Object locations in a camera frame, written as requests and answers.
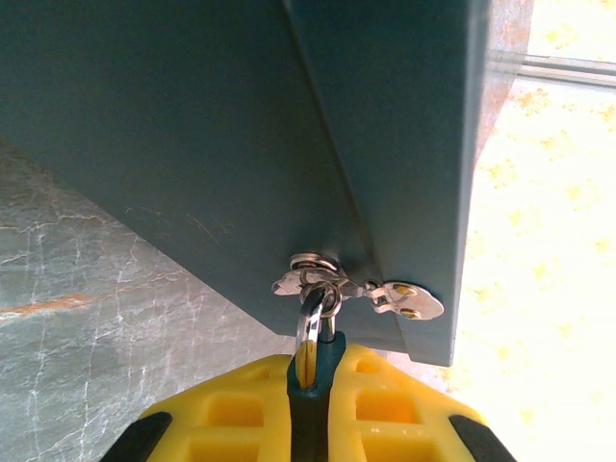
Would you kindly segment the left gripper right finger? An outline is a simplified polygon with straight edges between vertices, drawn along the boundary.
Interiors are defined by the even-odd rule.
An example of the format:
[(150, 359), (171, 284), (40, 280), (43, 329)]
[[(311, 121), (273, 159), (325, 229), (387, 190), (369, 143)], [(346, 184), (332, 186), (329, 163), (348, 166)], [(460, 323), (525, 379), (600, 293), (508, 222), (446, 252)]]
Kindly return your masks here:
[(328, 462), (517, 462), (471, 407), (349, 345), (330, 393)]

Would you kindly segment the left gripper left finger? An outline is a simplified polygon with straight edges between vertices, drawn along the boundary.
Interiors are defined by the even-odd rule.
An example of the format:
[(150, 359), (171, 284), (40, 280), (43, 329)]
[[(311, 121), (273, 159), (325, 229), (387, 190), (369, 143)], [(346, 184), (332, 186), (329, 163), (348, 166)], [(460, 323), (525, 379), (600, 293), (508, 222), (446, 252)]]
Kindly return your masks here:
[(291, 462), (290, 362), (272, 355), (151, 405), (110, 462)]

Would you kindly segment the teal covered padlock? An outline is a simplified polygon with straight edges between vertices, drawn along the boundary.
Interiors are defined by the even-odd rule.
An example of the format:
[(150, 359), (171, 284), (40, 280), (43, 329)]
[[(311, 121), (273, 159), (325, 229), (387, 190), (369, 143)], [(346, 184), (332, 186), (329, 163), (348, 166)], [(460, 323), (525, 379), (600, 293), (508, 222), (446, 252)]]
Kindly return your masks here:
[(300, 292), (295, 354), (287, 370), (291, 462), (328, 462), (329, 403), (335, 372), (347, 349), (336, 331), (340, 290), (319, 282)]

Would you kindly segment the aluminium frame post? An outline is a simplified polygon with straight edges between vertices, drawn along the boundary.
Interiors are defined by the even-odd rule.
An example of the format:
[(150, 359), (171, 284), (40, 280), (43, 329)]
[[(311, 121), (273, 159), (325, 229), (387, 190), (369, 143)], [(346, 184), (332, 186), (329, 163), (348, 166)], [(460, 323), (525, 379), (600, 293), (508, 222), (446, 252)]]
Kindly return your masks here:
[(535, 80), (616, 89), (616, 63), (527, 55), (518, 75)]

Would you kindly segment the dark teal box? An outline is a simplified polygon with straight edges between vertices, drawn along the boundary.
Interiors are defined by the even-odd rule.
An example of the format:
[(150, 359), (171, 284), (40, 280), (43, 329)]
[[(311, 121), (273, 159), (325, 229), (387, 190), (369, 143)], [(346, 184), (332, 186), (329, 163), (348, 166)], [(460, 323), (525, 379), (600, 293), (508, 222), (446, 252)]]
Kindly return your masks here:
[(349, 340), (447, 366), (475, 161), (534, 0), (0, 0), (0, 140), (272, 331), (290, 258), (444, 305)]

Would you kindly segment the silver box latch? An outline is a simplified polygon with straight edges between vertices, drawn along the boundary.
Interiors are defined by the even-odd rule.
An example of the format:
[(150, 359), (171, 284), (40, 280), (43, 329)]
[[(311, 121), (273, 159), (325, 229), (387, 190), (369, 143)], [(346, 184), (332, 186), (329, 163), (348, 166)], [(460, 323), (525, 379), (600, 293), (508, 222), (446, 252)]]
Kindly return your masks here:
[(360, 284), (346, 274), (337, 260), (314, 252), (292, 256), (290, 270), (273, 283), (272, 292), (305, 298), (320, 286), (326, 292), (321, 309), (324, 319), (336, 316), (342, 302), (350, 298), (368, 299), (377, 314), (394, 313), (410, 320), (430, 321), (444, 313), (443, 304), (420, 286), (402, 281), (377, 283), (373, 280)]

